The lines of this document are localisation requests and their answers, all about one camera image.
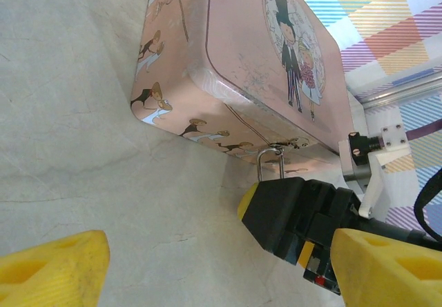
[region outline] cartoon bride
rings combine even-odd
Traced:
[[[314,58],[308,45],[300,39],[298,42],[299,54],[301,58],[301,90],[310,100],[311,119],[315,121],[315,104],[320,106],[320,100],[323,96],[320,93],[318,77],[314,67]]]

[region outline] metal clasp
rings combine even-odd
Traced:
[[[262,156],[268,152],[273,152],[277,156],[279,156],[279,177],[281,179],[284,179],[284,147],[274,146],[261,150],[258,153],[258,156],[256,157],[256,167],[258,169],[258,181],[262,181],[262,165],[261,165]]]

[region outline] red component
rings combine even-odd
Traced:
[[[317,283],[318,285],[324,286],[325,285],[325,277],[317,276],[317,278],[315,278],[315,283]]]

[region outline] plaid fabric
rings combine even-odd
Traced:
[[[311,68],[303,63],[300,67],[301,69],[301,79],[307,84],[309,88],[315,88],[315,79],[313,77],[313,71]]]
[[[305,0],[337,41],[359,99],[440,71],[442,0]]]

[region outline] gray surface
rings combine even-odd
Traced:
[[[131,114],[146,2],[0,0],[0,255],[103,229],[100,306],[340,306],[236,219],[253,166]]]

